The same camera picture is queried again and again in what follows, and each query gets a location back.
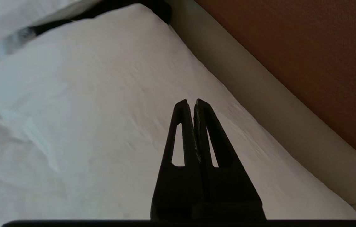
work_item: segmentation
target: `headboard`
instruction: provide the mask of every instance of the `headboard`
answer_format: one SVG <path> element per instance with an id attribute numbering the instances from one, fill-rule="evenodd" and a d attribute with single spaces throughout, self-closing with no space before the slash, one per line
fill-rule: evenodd
<path id="1" fill-rule="evenodd" d="M 356 149 L 356 0 L 196 0 Z"/>

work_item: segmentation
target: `bed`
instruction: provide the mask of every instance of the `bed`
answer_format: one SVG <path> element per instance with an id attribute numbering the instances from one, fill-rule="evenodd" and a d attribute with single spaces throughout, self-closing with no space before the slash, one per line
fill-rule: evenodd
<path id="1" fill-rule="evenodd" d="M 356 219 L 171 26 L 132 4 L 49 30 L 0 60 L 0 225 L 149 219 L 174 105 L 198 98 L 214 108 L 267 219 Z"/>

